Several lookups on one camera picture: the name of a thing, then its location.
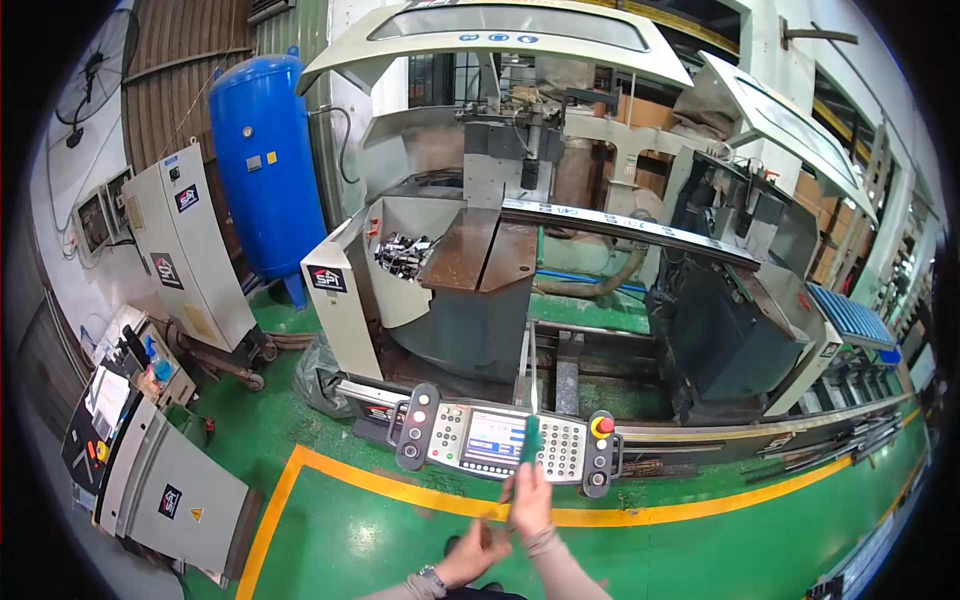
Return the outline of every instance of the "yellow floor line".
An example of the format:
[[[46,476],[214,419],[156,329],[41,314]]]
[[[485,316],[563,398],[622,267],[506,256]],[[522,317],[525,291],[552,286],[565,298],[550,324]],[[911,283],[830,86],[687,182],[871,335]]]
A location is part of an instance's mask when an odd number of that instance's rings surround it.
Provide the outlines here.
[[[276,482],[274,494],[270,496],[270,503],[267,504],[267,510],[263,513],[263,518],[260,519],[260,525],[256,529],[256,537],[253,538],[253,544],[250,547],[250,554],[247,555],[247,563],[244,565],[240,585],[237,587],[236,598],[238,600],[253,598],[253,589],[256,588],[256,580],[260,576],[263,560],[267,558],[267,550],[270,548],[270,541],[274,538],[276,525],[280,523],[283,507],[286,506],[290,492],[293,491],[294,484],[297,483],[297,478],[300,476],[304,450],[310,451],[297,444],[290,458],[287,459],[287,466],[283,468],[280,480]]]
[[[903,420],[903,426],[905,427],[907,423],[916,418],[919,413],[919,408],[910,413],[910,415]],[[923,459],[924,456],[921,456],[921,460],[914,467],[910,477],[907,478],[907,483],[900,491],[900,495],[897,496],[897,500],[890,506],[890,509],[884,514],[883,518],[890,515],[897,507],[900,497],[906,492]],[[703,518],[705,516],[722,515],[795,492],[830,477],[832,474],[849,467],[851,464],[851,459],[846,457],[812,470],[811,472],[767,486],[766,488],[687,504],[637,508],[627,511],[619,509],[553,509],[553,521],[558,527],[635,527],[638,525],[656,525]],[[287,459],[287,465],[280,475],[280,480],[277,482],[276,489],[270,497],[267,510],[263,514],[263,519],[257,528],[256,537],[253,539],[250,555],[247,558],[247,564],[244,567],[243,576],[240,578],[240,585],[237,588],[237,600],[250,600],[253,597],[256,580],[259,577],[260,569],[263,567],[263,561],[267,557],[267,550],[270,548],[270,542],[274,537],[274,530],[280,521],[283,507],[290,497],[290,492],[297,482],[300,470],[304,466],[339,479],[356,488],[423,508],[452,513],[454,515],[482,516],[499,521],[504,521],[507,518],[508,507],[506,505],[490,502],[489,500],[464,498],[462,496],[428,490],[420,486],[397,481],[361,468],[347,465],[346,463],[341,463],[340,461],[335,461],[310,448],[297,444],[294,451],[290,454],[290,458]]]

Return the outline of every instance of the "metal rail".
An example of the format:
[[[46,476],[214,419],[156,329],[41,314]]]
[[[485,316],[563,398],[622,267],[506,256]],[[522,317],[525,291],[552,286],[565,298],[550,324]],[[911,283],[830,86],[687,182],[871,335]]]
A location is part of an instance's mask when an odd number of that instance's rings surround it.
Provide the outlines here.
[[[345,379],[337,384],[337,392],[343,394],[344,396],[350,396],[366,402],[373,402],[388,409],[393,409],[399,401],[408,399],[408,396],[404,394],[380,390],[370,385],[364,385]],[[629,425],[617,425],[615,431],[616,433],[621,434],[624,438],[624,441],[627,443],[716,442],[725,440],[761,438],[764,436],[782,433],[801,432],[807,429],[822,427],[824,425],[829,425],[843,420],[849,420],[855,417],[868,415],[870,413],[894,406],[911,397],[913,397],[912,393],[901,394],[899,396],[894,396],[878,402],[862,404],[855,408],[832,411],[817,417],[774,423],[712,427],[634,427]]]
[[[505,221],[576,229],[695,252],[749,271],[758,271],[761,264],[749,252],[703,235],[598,210],[508,198],[503,201],[500,216]]]

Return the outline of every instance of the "wall-mounted fan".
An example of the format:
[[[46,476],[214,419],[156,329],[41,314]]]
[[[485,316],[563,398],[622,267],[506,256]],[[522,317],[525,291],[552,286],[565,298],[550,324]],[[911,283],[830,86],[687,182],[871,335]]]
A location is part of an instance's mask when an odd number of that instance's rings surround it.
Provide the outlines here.
[[[139,37],[136,15],[130,9],[117,9],[87,46],[78,70],[57,101],[57,118],[73,127],[66,138],[67,148],[75,148],[84,135],[84,128],[77,126],[100,110],[120,87]]]

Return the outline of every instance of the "display screen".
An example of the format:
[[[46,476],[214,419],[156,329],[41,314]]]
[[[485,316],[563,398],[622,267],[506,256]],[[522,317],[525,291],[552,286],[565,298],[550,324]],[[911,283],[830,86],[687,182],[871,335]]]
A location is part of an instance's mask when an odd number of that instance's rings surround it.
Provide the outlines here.
[[[520,463],[524,429],[523,419],[474,410],[463,459],[515,467]]]

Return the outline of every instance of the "wheel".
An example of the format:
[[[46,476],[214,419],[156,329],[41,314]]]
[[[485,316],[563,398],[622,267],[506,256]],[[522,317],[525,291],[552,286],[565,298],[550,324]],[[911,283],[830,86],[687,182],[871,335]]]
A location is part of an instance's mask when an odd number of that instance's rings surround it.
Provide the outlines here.
[[[273,342],[267,342],[260,354],[263,356],[263,360],[267,361],[268,363],[272,363],[274,360],[276,360],[276,356],[279,354],[279,349]]]
[[[244,379],[243,381],[248,388],[254,392],[259,392],[266,385],[266,382],[263,380],[263,377],[254,373],[250,376],[250,379]]]

